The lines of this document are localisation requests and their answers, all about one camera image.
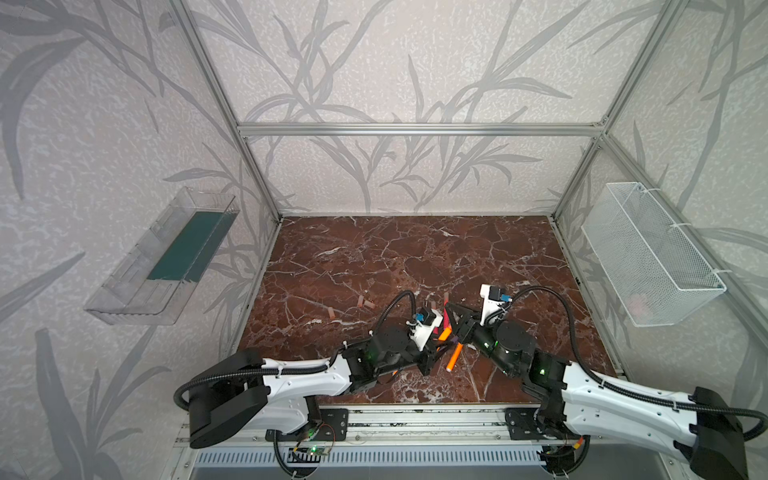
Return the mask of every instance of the green mat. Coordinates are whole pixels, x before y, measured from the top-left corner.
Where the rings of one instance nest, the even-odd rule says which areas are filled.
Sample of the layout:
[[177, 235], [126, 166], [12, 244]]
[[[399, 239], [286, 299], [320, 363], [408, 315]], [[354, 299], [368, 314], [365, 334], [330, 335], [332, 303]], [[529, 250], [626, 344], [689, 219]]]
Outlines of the green mat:
[[224, 212], [195, 212], [147, 279], [199, 282], [236, 216]]

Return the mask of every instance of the black mounting plate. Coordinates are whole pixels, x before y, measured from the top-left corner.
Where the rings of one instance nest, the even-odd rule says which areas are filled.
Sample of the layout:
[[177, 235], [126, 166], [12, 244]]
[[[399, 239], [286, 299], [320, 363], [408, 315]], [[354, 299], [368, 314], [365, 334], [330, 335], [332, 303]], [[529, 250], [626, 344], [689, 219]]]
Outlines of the black mounting plate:
[[562, 440], [562, 432], [544, 429], [536, 425], [535, 414], [537, 406], [512, 407], [505, 409], [504, 420], [507, 424], [510, 440]]
[[[333, 434], [336, 433], [336, 441], [343, 442], [346, 440], [346, 428], [349, 421], [348, 409], [320, 409], [320, 416], [323, 419], [323, 423], [330, 425], [333, 431], [326, 425], [320, 427], [320, 430], [312, 438], [313, 442], [331, 442], [333, 440]], [[275, 438], [274, 430], [266, 431], [266, 440], [272, 442]], [[277, 436], [278, 442], [298, 442], [299, 436], [297, 434], [289, 433], [287, 435], [280, 434]]]

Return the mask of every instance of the orange object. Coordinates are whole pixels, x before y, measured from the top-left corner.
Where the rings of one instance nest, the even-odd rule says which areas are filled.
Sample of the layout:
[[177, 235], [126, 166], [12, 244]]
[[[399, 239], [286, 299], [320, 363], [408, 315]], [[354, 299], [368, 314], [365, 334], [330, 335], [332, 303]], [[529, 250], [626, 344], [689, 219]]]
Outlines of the orange object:
[[453, 329], [449, 326], [448, 328], [442, 331], [442, 333], [438, 337], [438, 340], [440, 340], [441, 342], [445, 342], [448, 339], [448, 337], [451, 336], [452, 331]]
[[446, 370], [448, 370], [449, 372], [453, 370], [453, 366], [456, 364], [456, 360], [458, 360], [458, 355], [459, 353], [462, 352], [463, 348], [464, 348], [464, 345], [461, 343], [459, 343], [456, 346], [456, 350], [453, 351], [453, 356], [451, 357], [451, 361], [448, 362], [448, 366], [445, 367]]

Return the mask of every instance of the wallpaper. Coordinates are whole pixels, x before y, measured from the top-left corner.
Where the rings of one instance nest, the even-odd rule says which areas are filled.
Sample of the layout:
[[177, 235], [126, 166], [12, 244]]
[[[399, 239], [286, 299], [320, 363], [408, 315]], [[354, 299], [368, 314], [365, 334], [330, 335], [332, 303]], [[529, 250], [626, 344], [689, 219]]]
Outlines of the wallpaper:
[[[581, 225], [607, 182], [630, 181], [615, 159], [601, 152], [558, 219], [581, 281], [600, 310], [593, 315], [610, 333], [627, 376], [658, 389], [693, 392], [703, 386], [731, 406], [768, 411], [768, 355], [719, 297], [672, 326], [640, 328], [624, 311], [610, 280], [590, 248]], [[751, 419], [741, 419], [747, 428]], [[750, 476], [768, 472], [768, 439], [746, 444]]]
[[686, 9], [612, 134], [768, 312], [768, 3], [717, 5]]
[[[292, 123], [596, 122], [661, 7], [627, 0], [188, 3], [238, 120]], [[249, 142], [286, 214], [546, 214], [587, 139]]]
[[[164, 2], [0, 5], [0, 478], [158, 478], [275, 229]], [[173, 326], [86, 300], [182, 186], [240, 214]]]
[[587, 142], [275, 137], [251, 149], [285, 214], [540, 215], [553, 211]]

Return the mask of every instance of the floral wallpaper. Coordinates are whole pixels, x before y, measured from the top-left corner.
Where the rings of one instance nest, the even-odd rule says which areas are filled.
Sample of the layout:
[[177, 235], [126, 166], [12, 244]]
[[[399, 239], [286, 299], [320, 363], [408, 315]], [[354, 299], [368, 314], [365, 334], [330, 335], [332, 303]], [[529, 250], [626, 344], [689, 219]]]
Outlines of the floral wallpaper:
[[[765, 1], [689, 2], [610, 132], [763, 306], [766, 10]], [[766, 347], [723, 298], [674, 326], [637, 328], [624, 313], [581, 224], [606, 182], [627, 180], [611, 155], [600, 153], [559, 220], [625, 369], [646, 385], [705, 386], [733, 406], [768, 411]], [[751, 476], [765, 476], [768, 439], [746, 449]]]
[[[158, 478], [275, 223], [164, 2], [0, 4], [0, 478]], [[241, 212], [173, 326], [83, 310], [181, 186]]]
[[[238, 120], [291, 123], [597, 122], [660, 11], [626, 0], [189, 5]], [[588, 139], [249, 141], [288, 214], [546, 214]]]

